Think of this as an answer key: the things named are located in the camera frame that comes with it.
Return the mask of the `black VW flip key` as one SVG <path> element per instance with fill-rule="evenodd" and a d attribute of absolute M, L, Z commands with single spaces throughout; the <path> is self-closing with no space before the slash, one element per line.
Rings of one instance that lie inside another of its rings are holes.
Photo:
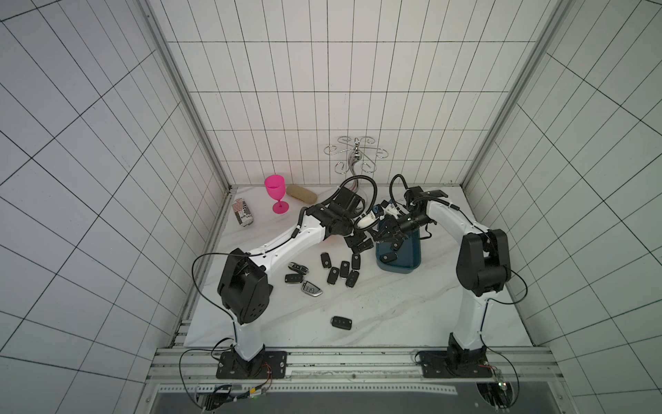
<path fill-rule="evenodd" d="M 361 269 L 361 257 L 359 254 L 353 254 L 351 259 L 351 269 L 360 270 Z"/>
<path fill-rule="evenodd" d="M 331 268 L 333 267 L 330 255 L 327 252 L 321 253 L 321 262 L 322 262 L 322 267 L 323 268 Z"/>
<path fill-rule="evenodd" d="M 340 272 L 340 269 L 338 267 L 331 267 L 331 269 L 329 269 L 329 274 L 328 274 L 328 277 L 327 277 L 327 283 L 329 285 L 335 285 L 336 282 L 338 281 L 339 277 L 340 277 L 340 273 L 341 272 Z"/>
<path fill-rule="evenodd" d="M 342 278 L 346 278 L 350 274 L 350 271 L 351 271 L 351 263 L 348 262 L 347 260 L 343 260 L 340 266 L 340 276 Z"/>
<path fill-rule="evenodd" d="M 391 263 L 398 259 L 398 254 L 396 252 L 388 252 L 384 255 L 381 255 L 380 260 L 383 263 Z"/>

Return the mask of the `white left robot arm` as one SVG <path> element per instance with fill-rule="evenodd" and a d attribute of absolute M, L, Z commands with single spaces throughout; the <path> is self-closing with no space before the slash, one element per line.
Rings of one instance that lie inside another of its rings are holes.
<path fill-rule="evenodd" d="M 228 254 L 217 291 L 222 306 L 234 315 L 233 351 L 238 358 L 253 362 L 265 349 L 258 319 L 270 303 L 269 277 L 331 236 L 358 235 L 357 208 L 369 213 L 376 201 L 375 191 L 364 200 L 346 186 L 339 186 L 321 203 L 303 207 L 294 227 L 270 243 L 248 252 L 237 248 Z"/>

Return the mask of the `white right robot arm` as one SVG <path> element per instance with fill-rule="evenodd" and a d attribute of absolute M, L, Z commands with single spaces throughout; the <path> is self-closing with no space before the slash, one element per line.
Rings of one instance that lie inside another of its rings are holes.
<path fill-rule="evenodd" d="M 464 288 L 458 323 L 449 346 L 458 351 L 484 348 L 481 338 L 487 302 L 503 291 L 512 277 L 508 236 L 471 219 L 441 190 L 414 186 L 404 192 L 405 214 L 386 212 L 375 235 L 396 252 L 404 241 L 428 224 L 442 226 L 460 246 L 456 275 Z"/>

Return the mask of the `teal plastic storage box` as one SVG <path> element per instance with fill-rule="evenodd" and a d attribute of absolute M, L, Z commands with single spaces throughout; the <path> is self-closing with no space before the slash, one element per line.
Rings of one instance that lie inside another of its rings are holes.
<path fill-rule="evenodd" d="M 375 241 L 378 266 L 384 271 L 391 273 L 412 273 L 422 263 L 422 249 L 419 229 L 411 232 L 409 237 L 405 239 L 403 243 L 381 243 L 379 241 L 379 229 L 382 227 L 382 224 L 382 222 L 379 224 L 378 230 L 373 238 Z M 381 255 L 384 255 L 388 252 L 396 252 L 398 254 L 398 259 L 391 263 L 381 262 Z"/>

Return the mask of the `black flip key buttons up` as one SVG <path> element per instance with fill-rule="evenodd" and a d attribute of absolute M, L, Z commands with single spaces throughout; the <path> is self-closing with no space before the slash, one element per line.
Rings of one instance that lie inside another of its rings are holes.
<path fill-rule="evenodd" d="M 359 277 L 360 277 L 360 272 L 356 270 L 352 270 L 346 277 L 346 286 L 350 288 L 354 288 Z"/>

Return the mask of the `chrome black smart key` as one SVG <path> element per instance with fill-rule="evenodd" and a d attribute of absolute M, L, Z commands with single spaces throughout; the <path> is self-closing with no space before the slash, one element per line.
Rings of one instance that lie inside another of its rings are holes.
<path fill-rule="evenodd" d="M 290 262 L 290 263 L 288 264 L 288 268 L 289 268 L 292 272 L 295 272 L 295 273 L 298 273 L 298 274 L 303 274 L 303 275 L 306 275 L 306 274 L 308 274 L 308 273 L 310 272 L 310 270 L 308 269 L 308 267 L 305 267 L 305 266 L 303 266 L 303 265 L 297 264 L 296 262 Z"/>

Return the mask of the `silver black smart key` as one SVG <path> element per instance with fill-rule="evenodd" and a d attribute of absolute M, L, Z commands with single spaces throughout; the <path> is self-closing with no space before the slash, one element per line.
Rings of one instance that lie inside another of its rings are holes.
<path fill-rule="evenodd" d="M 313 298 L 317 298 L 323 294 L 322 289 L 316 286 L 315 284 L 311 283 L 310 281 L 303 282 L 301 290 L 303 293 Z"/>

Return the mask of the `black smart key fob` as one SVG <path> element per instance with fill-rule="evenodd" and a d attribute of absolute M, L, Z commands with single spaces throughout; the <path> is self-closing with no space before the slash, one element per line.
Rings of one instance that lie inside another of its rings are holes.
<path fill-rule="evenodd" d="M 303 274 L 286 274 L 286 276 L 284 276 L 284 282 L 286 284 L 301 284 L 303 281 Z"/>

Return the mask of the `lone black flip key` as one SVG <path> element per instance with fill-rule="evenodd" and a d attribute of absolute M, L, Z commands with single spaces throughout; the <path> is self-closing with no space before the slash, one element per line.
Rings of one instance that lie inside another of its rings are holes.
<path fill-rule="evenodd" d="M 331 318 L 331 325 L 336 329 L 351 331 L 353 327 L 353 321 L 346 317 L 334 316 Z"/>

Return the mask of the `beige woven glasses case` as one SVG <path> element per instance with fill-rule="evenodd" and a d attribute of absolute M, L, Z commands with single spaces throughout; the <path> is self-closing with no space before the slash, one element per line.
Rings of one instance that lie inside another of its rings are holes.
<path fill-rule="evenodd" d="M 313 191 L 310 191 L 298 185 L 287 186 L 286 194 L 292 198 L 296 198 L 297 200 L 307 205 L 315 205 L 318 200 L 318 196 Z"/>

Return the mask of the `silver metal cup rack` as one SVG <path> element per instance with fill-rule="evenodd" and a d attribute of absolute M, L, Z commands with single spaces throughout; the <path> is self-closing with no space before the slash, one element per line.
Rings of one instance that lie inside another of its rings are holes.
<path fill-rule="evenodd" d="M 377 171 L 377 160 L 384 160 L 389 153 L 384 148 L 376 146 L 376 140 L 370 136 L 350 137 L 339 136 L 336 145 L 328 145 L 323 150 L 329 157 L 343 155 L 334 165 L 334 172 L 339 175 L 374 174 Z"/>

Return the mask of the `pink plastic wine goblet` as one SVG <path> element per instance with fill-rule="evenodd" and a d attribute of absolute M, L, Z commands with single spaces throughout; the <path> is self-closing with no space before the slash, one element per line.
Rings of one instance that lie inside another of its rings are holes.
<path fill-rule="evenodd" d="M 285 179 L 281 175 L 271 175 L 265 179 L 265 189 L 270 198 L 275 201 L 272 210 L 276 214 L 285 214 L 289 210 L 289 205 L 284 201 L 286 194 Z"/>

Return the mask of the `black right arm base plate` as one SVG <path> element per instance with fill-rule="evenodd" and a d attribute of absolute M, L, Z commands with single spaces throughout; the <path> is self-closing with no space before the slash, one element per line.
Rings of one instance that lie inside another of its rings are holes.
<path fill-rule="evenodd" d="M 493 376 L 484 354 L 479 351 L 419 351 L 415 354 L 415 362 L 422 368 L 422 376 L 426 379 L 482 380 Z"/>

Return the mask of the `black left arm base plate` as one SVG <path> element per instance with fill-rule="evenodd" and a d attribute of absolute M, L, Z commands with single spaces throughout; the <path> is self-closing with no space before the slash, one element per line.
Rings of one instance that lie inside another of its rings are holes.
<path fill-rule="evenodd" d="M 221 354 L 215 377 L 219 380 L 284 379 L 288 353 L 261 350 L 252 360 L 245 361 L 232 350 Z"/>

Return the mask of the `aluminium frame rail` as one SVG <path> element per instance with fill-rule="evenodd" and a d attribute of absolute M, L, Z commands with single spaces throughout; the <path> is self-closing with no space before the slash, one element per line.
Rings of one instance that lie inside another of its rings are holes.
<path fill-rule="evenodd" d="M 563 376 L 546 348 L 506 347 L 490 351 L 476 366 L 449 368 L 442 348 L 270 348 L 268 361 L 253 371 L 230 356 L 207 350 L 157 351 L 148 381 L 207 391 L 215 384 L 279 386 L 336 384 L 441 384 L 498 382 L 513 385 L 560 381 Z"/>

